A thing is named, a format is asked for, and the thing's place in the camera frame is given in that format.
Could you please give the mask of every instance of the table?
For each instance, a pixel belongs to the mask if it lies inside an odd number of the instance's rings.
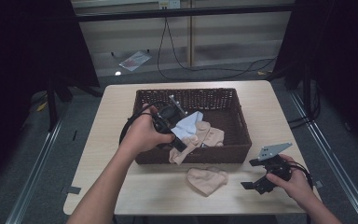
[[[243,164],[149,164],[134,162],[119,194],[116,215],[273,215],[304,213],[284,190],[275,188],[260,195],[246,190],[242,181],[255,182],[266,173],[252,167],[249,160],[258,156],[262,146],[291,142],[283,153],[306,166],[287,124],[276,95],[267,81],[186,82],[112,85],[103,99],[91,127],[88,141],[78,164],[72,186],[79,194],[68,194],[65,214],[76,205],[114,155],[122,127],[131,116],[137,90],[147,89],[235,88],[253,142]],[[228,172],[228,183],[209,197],[194,191],[186,183],[191,167],[215,166]]]

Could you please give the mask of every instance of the wall outlet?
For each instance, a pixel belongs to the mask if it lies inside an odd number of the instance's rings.
[[[170,1],[169,0],[159,0],[158,1],[158,8],[159,9],[168,9],[168,8],[170,8]]]
[[[180,8],[180,0],[170,0],[169,9],[177,9]]]

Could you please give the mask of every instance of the basket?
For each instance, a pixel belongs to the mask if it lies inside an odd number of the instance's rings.
[[[138,90],[133,112],[139,111],[143,104],[156,101],[172,104],[170,95],[174,96],[175,101],[179,102],[188,114],[199,111],[203,114],[203,121],[225,132],[222,147],[197,147],[186,156],[183,163],[244,162],[252,142],[235,89]],[[140,153],[135,161],[138,164],[170,163],[171,149],[170,145],[162,144]]]

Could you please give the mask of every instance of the person's left hand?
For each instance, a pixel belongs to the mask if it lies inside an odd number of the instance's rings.
[[[151,113],[156,114],[158,111],[154,106],[150,106],[144,111],[144,114],[136,119],[126,133],[120,147],[127,147],[133,152],[139,152],[152,149],[158,144],[170,143],[174,139],[174,134],[158,133],[153,126]]]

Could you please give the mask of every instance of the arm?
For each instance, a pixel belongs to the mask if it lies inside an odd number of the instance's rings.
[[[145,113],[156,113],[155,107]],[[129,128],[116,154],[77,205],[67,223],[111,223],[118,193],[138,153],[158,144],[170,143],[173,134],[156,132],[151,116],[142,115]]]
[[[282,155],[286,161],[294,161],[293,158]],[[316,197],[302,171],[292,168],[292,178],[289,181],[267,174],[267,179],[277,186],[283,188],[289,197],[310,215],[316,224],[338,224],[341,223],[327,207]]]

